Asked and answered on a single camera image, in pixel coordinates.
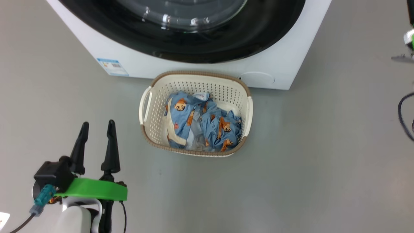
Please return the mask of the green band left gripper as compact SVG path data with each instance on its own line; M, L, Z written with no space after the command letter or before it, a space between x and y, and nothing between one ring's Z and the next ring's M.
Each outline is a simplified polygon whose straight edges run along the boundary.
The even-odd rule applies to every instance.
M89 135L85 121L71 152L71 172L84 175L84 151ZM101 180L75 178L62 197L62 214L55 225L55 233L112 233L112 210L115 202L127 201L128 189L123 182L113 182L113 174L120 172L118 139L114 120L107 128L107 148L101 165Z

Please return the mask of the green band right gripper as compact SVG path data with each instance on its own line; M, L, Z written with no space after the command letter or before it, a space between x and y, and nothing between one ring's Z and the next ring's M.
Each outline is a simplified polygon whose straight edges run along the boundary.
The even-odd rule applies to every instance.
M414 26L414 0L407 0L409 23ZM405 45L414 50L414 28L404 34Z

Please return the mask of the blue bear print clothes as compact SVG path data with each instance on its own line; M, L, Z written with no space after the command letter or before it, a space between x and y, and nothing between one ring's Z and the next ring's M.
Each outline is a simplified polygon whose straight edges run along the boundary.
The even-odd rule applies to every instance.
M172 148L225 152L238 145L242 119L219 108L210 93L173 93L165 109L164 135Z

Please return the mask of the black round glass washer door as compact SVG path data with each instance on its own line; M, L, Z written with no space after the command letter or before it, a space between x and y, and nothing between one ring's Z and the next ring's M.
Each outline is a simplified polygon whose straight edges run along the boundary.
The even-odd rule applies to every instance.
M102 35L160 59L227 62L257 54L296 23L306 0L59 0Z

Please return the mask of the cream perforated laundry basket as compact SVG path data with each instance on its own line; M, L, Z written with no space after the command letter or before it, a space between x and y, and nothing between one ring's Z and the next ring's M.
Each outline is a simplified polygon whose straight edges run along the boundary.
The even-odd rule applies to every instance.
M242 119L242 134L235 148L225 152L202 152L175 149L162 135L165 102L170 94L183 91L188 94L209 93L223 110L232 110ZM198 157L224 158L233 155L244 146L253 120L253 99L249 88L239 79L211 72L170 71L157 76L144 91L139 104L139 123L146 141L153 147Z

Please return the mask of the white front-load washing machine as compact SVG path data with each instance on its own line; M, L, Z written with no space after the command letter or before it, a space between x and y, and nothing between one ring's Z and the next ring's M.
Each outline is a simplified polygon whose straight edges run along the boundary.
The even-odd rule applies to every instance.
M86 25L59 0L46 1L94 59L118 60L129 77L154 79L163 72L205 71L238 78L246 72L264 72L275 78L272 89L288 90L332 0L305 0L296 23L278 42L252 56L218 63L178 62L138 52Z

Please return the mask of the blue energy label sticker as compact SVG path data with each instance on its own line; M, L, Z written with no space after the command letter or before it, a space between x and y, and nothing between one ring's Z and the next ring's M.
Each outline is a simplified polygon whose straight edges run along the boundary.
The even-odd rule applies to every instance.
M124 69L118 60L96 58L101 67L111 76L129 77L128 72Z

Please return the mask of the round white filter cover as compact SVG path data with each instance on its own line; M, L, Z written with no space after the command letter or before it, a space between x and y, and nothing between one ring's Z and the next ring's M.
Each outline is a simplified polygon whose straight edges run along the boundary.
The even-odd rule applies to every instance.
M246 72L238 77L245 85L252 88L272 89L275 78L264 72Z

